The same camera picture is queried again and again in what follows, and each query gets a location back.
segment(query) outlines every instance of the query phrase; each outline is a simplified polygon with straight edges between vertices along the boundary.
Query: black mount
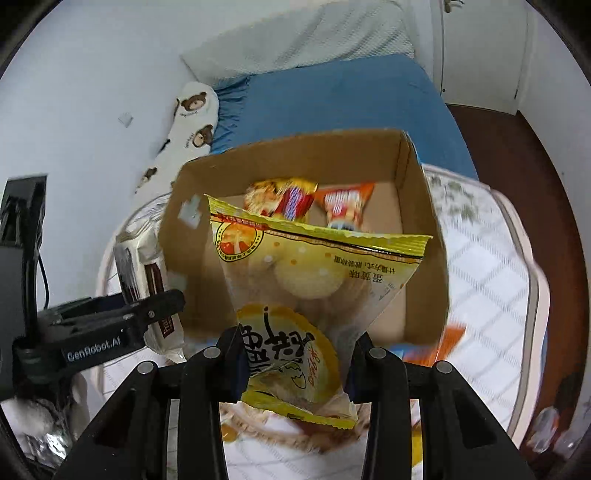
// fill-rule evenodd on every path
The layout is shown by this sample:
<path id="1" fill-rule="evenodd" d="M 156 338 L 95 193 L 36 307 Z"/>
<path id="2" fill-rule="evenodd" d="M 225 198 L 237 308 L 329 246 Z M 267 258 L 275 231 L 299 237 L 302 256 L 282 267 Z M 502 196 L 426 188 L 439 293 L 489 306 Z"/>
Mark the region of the black mount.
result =
<path id="1" fill-rule="evenodd" d="M 218 402 L 235 403 L 248 383 L 240 327 L 226 330 L 186 364 L 143 362 L 107 401 L 54 480 L 164 480 L 170 400 L 180 399 L 179 480 L 228 478 Z M 448 362 L 406 364 L 357 342 L 347 391 L 372 404 L 362 480 L 411 478 L 409 398 L 421 404 L 426 480 L 534 476 L 501 425 Z"/>
<path id="2" fill-rule="evenodd" d="M 143 348 L 148 325 L 184 307 L 182 292 L 171 290 L 131 305 L 116 294 L 37 313 L 46 180 L 9 180 L 0 207 L 0 401 Z M 59 390 L 68 391 L 62 384 Z"/>

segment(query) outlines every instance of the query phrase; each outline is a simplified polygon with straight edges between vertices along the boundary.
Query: wooden floor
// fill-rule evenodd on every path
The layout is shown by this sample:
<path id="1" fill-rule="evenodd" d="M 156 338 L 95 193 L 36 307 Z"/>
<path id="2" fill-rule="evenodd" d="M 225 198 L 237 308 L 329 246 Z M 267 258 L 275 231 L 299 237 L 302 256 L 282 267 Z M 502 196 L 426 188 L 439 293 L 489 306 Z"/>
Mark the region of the wooden floor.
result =
<path id="1" fill-rule="evenodd" d="M 534 258 L 548 279 L 547 361 L 535 414 L 555 403 L 561 382 L 574 373 L 570 382 L 563 382 L 558 399 L 565 410 L 560 428 L 565 429 L 573 413 L 569 403 L 579 394 L 577 372 L 585 362 L 589 327 L 583 251 L 566 192 L 544 147 L 520 113 L 512 116 L 461 106 L 450 106 L 450 110 L 480 181 L 513 203 L 530 237 Z M 526 447 L 522 452 L 533 458 Z"/>

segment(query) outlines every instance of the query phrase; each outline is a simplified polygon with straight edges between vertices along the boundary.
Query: blue bed sheet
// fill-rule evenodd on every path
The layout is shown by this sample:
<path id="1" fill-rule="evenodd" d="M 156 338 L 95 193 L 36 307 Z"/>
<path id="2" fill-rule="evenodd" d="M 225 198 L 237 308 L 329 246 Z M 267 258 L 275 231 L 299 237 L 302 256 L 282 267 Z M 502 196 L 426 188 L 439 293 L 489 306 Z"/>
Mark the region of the blue bed sheet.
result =
<path id="1" fill-rule="evenodd" d="M 424 70 L 404 55 L 251 75 L 216 92 L 212 153 L 301 133 L 398 128 L 410 134 L 421 162 L 478 179 L 450 111 Z"/>

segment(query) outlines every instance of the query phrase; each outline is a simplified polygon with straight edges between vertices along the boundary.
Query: orange package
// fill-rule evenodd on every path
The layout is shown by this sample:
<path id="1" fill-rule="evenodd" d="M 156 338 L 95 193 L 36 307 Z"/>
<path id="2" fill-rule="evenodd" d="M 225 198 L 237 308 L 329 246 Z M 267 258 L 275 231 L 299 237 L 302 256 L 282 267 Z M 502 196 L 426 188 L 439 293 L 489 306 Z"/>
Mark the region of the orange package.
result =
<path id="1" fill-rule="evenodd" d="M 363 222 L 363 207 L 374 192 L 373 183 L 355 187 L 318 190 L 314 199 L 326 210 L 327 227 L 358 232 Z"/>
<path id="2" fill-rule="evenodd" d="M 297 178 L 256 181 L 244 195 L 244 208 L 256 215 L 305 223 L 316 187 Z"/>
<path id="3" fill-rule="evenodd" d="M 432 367 L 435 362 L 447 358 L 460 342 L 465 331 L 466 327 L 464 325 L 447 325 L 439 344 L 435 348 L 407 352 L 402 356 L 402 359 L 410 364 Z"/>

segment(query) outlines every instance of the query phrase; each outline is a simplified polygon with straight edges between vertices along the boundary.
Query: door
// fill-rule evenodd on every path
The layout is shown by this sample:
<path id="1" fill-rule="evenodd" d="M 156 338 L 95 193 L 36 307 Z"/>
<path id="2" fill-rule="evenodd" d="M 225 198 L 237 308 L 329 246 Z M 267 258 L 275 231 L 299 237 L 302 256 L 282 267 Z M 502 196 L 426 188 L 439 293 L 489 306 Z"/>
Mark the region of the door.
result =
<path id="1" fill-rule="evenodd" d="M 516 113 L 528 38 L 525 0 L 441 0 L 446 103 Z"/>

